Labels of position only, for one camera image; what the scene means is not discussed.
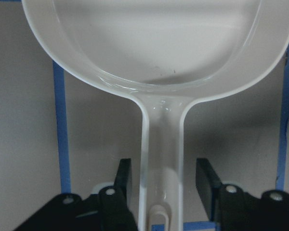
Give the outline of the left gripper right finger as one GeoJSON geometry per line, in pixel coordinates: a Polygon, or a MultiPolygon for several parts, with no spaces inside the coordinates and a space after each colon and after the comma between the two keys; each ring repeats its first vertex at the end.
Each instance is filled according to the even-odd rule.
{"type": "Polygon", "coordinates": [[[219,188],[222,182],[206,158],[196,160],[196,189],[209,221],[216,221],[219,188]]]}

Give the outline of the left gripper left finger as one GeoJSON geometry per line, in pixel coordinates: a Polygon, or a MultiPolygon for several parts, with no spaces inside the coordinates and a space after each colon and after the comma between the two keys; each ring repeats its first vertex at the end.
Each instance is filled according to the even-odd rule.
{"type": "Polygon", "coordinates": [[[116,214],[131,214],[129,204],[132,192],[131,159],[123,158],[119,162],[114,182],[116,214]]]}

